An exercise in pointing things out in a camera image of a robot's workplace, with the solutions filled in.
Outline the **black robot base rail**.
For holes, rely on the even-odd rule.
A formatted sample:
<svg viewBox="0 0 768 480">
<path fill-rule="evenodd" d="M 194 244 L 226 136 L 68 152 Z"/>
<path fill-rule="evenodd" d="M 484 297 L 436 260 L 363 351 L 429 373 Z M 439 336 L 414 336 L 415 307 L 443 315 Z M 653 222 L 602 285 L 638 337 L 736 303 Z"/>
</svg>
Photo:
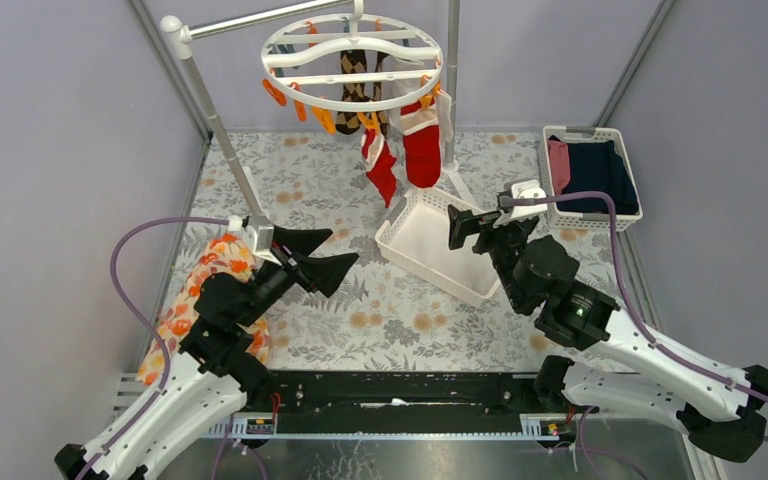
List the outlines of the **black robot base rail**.
<svg viewBox="0 0 768 480">
<path fill-rule="evenodd" d="M 277 371 L 237 438 L 536 438 L 583 412 L 521 373 Z"/>
</svg>

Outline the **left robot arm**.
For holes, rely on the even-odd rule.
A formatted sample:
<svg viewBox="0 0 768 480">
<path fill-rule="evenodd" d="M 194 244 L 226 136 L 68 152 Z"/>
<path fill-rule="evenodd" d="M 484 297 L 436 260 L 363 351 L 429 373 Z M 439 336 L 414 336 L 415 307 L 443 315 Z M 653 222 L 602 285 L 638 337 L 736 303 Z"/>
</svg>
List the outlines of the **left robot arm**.
<svg viewBox="0 0 768 480">
<path fill-rule="evenodd" d="M 105 430 L 55 456 L 66 479 L 155 479 L 211 426 L 243 408 L 276 406 L 256 326 L 289 290 L 333 295 L 356 253 L 320 257 L 328 229 L 293 230 L 232 216 L 153 333 L 146 390 Z"/>
</svg>

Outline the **white round clip hanger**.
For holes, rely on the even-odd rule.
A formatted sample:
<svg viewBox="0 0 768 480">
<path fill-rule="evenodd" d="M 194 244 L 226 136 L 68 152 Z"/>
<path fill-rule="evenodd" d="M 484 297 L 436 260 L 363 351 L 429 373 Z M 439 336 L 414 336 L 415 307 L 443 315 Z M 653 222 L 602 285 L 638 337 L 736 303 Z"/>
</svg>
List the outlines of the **white round clip hanger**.
<svg viewBox="0 0 768 480">
<path fill-rule="evenodd" d="M 314 16 L 279 29 L 261 50 L 263 87 L 299 118 L 398 110 L 431 100 L 443 49 L 425 31 L 364 11 Z"/>
</svg>

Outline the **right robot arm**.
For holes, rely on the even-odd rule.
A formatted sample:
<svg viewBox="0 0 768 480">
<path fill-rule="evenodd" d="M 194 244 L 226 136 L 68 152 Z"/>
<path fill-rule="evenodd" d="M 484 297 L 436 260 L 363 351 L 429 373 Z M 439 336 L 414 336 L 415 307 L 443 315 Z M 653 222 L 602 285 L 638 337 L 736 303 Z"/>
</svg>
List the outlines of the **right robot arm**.
<svg viewBox="0 0 768 480">
<path fill-rule="evenodd" d="M 489 255 L 518 314 L 534 314 L 549 340 L 631 368 L 602 372 L 569 358 L 548 356 L 533 383 L 543 410 L 595 407 L 670 427 L 697 448 L 744 463 L 764 442 L 767 421 L 759 394 L 768 395 L 768 369 L 731 367 L 683 347 L 657 331 L 643 332 L 628 310 L 577 280 L 579 263 L 552 236 L 530 237 L 535 218 L 506 225 L 498 211 L 475 214 L 448 206 L 448 246 Z"/>
</svg>

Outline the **red snowflake sock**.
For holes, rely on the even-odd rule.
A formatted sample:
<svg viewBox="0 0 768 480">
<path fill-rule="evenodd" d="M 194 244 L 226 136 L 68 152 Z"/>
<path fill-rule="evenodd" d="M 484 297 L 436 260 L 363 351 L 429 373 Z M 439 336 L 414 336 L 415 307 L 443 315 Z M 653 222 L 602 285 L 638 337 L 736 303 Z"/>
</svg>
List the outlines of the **red snowflake sock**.
<svg viewBox="0 0 768 480">
<path fill-rule="evenodd" d="M 441 175 L 440 124 L 434 100 L 421 101 L 397 110 L 397 129 L 402 134 L 408 181 L 418 188 L 431 188 Z"/>
</svg>

